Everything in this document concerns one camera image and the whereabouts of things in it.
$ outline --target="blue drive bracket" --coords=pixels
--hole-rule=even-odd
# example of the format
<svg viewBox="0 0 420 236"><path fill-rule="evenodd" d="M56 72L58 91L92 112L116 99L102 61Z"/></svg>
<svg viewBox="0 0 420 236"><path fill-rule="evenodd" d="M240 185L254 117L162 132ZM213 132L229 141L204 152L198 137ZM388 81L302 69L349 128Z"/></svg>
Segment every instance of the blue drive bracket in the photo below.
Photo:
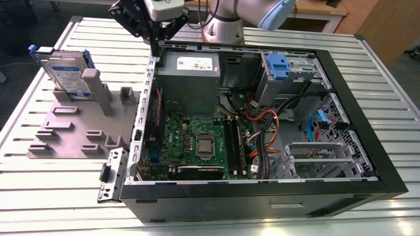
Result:
<svg viewBox="0 0 420 236"><path fill-rule="evenodd" d="M273 72L274 80L285 80L290 73L290 63L284 54L268 54L268 65Z"/></svg>

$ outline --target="ram slot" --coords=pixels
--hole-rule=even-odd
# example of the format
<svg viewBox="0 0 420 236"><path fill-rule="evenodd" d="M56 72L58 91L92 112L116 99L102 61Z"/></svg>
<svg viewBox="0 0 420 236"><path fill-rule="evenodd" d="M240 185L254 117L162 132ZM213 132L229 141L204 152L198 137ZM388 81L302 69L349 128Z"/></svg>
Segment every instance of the ram slot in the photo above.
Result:
<svg viewBox="0 0 420 236"><path fill-rule="evenodd" d="M238 133L238 148L240 148L240 161L241 161L241 165L240 165L240 169L245 170L245 148L244 148L244 138L242 138L242 124L241 124L241 120L237 120L237 133Z"/></svg>
<svg viewBox="0 0 420 236"><path fill-rule="evenodd" d="M232 142L232 129L230 129L230 120L224 121L224 142L225 149L228 153L228 170L229 173L237 170L237 162L233 155L233 142Z"/></svg>
<svg viewBox="0 0 420 236"><path fill-rule="evenodd" d="M237 122L233 119L230 121L230 132L232 132L232 147L233 147L233 156L236 161L236 170L242 169L242 162L241 162L241 149L240 149L240 132Z"/></svg>

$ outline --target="metal bracket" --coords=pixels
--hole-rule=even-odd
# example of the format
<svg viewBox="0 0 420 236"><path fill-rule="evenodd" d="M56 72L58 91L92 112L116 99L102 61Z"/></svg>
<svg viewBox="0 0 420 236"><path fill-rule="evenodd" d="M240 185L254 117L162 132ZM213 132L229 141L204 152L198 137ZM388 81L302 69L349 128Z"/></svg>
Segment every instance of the metal bracket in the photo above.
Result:
<svg viewBox="0 0 420 236"><path fill-rule="evenodd" d="M108 161L100 171L97 203L120 203L121 186L125 178L128 151L121 147L109 151Z"/></svg>

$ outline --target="green motherboard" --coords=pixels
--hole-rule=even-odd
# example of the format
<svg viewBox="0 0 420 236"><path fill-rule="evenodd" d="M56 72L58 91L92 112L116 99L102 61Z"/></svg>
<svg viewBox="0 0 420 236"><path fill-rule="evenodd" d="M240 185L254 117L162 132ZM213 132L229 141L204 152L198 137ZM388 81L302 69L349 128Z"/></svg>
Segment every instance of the green motherboard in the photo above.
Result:
<svg viewBox="0 0 420 236"><path fill-rule="evenodd" d="M222 179L248 179L242 171L232 172L225 143L225 118L169 117L165 120L158 163L149 165L150 180L166 180L177 166L218 166Z"/></svg>

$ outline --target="aluminum table surface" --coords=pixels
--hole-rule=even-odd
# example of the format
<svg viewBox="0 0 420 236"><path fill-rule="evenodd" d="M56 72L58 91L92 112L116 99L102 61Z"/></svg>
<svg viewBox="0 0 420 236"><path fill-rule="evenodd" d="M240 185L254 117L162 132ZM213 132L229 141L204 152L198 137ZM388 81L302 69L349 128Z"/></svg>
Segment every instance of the aluminum table surface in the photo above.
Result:
<svg viewBox="0 0 420 236"><path fill-rule="evenodd" d="M182 28L174 40L200 41L201 34ZM369 46L352 35L258 29L245 29L245 43L330 52L409 192L336 217L142 224L124 204L96 203L105 160L25 157L54 99L53 83L40 70L0 132L1 233L420 235L418 110ZM113 20L70 22L54 47L88 48L109 89L141 90L149 46Z"/></svg>

